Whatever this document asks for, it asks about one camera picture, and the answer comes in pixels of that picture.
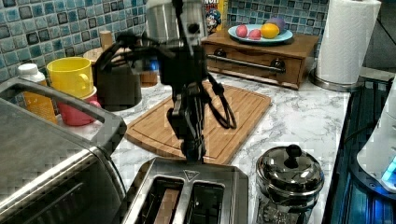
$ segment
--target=plum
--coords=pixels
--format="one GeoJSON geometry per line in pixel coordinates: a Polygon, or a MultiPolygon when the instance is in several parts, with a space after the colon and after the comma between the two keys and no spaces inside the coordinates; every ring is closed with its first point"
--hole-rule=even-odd
{"type": "Polygon", "coordinates": [[[273,17],[273,18],[269,19],[268,21],[266,21],[265,23],[275,24],[279,28],[280,32],[282,32],[283,29],[285,29],[285,25],[286,25],[285,20],[283,20],[280,17],[273,17]]]}
{"type": "Polygon", "coordinates": [[[236,27],[235,32],[238,37],[245,38],[248,35],[248,28],[246,27],[246,25],[239,25],[238,27],[236,27]]]}
{"type": "Polygon", "coordinates": [[[247,38],[252,40],[260,40],[262,38],[262,32],[259,29],[254,29],[248,33],[247,38]]]}

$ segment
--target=yellow cup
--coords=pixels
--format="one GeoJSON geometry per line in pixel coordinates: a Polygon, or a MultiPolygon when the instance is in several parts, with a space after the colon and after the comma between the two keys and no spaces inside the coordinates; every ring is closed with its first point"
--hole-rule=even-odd
{"type": "Polygon", "coordinates": [[[55,60],[47,65],[51,87],[77,98],[93,92],[91,61],[80,57],[55,60]]]}

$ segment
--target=french press lid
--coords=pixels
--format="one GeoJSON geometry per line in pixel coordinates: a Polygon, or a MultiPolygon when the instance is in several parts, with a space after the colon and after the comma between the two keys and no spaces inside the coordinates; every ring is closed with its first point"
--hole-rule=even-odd
{"type": "Polygon", "coordinates": [[[317,194],[324,183],[318,161],[296,145],[266,151],[257,171],[264,185],[289,196],[317,194]]]}

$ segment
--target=pink cup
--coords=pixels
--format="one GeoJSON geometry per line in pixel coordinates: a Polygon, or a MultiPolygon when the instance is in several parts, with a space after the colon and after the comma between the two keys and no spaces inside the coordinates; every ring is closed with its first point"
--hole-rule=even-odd
{"type": "MultiPolygon", "coordinates": [[[[97,102],[96,87],[93,87],[93,92],[90,95],[86,97],[82,97],[81,100],[91,105],[95,105],[99,108],[102,108],[100,104],[97,102]]],[[[66,105],[64,103],[58,103],[58,108],[61,112],[61,116],[62,116],[62,120],[64,121],[64,124],[70,126],[81,126],[95,121],[93,117],[75,109],[70,105],[66,105]]]]}

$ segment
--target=drawer handle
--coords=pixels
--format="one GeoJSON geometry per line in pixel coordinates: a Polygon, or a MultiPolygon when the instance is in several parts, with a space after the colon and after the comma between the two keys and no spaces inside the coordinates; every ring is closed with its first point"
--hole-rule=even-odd
{"type": "Polygon", "coordinates": [[[226,63],[235,63],[235,64],[239,64],[239,65],[256,67],[256,68],[268,70],[270,72],[286,73],[285,62],[283,62],[280,59],[273,59],[271,61],[270,66],[256,64],[256,63],[246,63],[246,62],[242,62],[239,60],[226,58],[227,53],[224,52],[223,49],[216,49],[214,54],[207,54],[206,57],[208,59],[212,59],[215,61],[222,61],[222,62],[226,62],[226,63]]]}

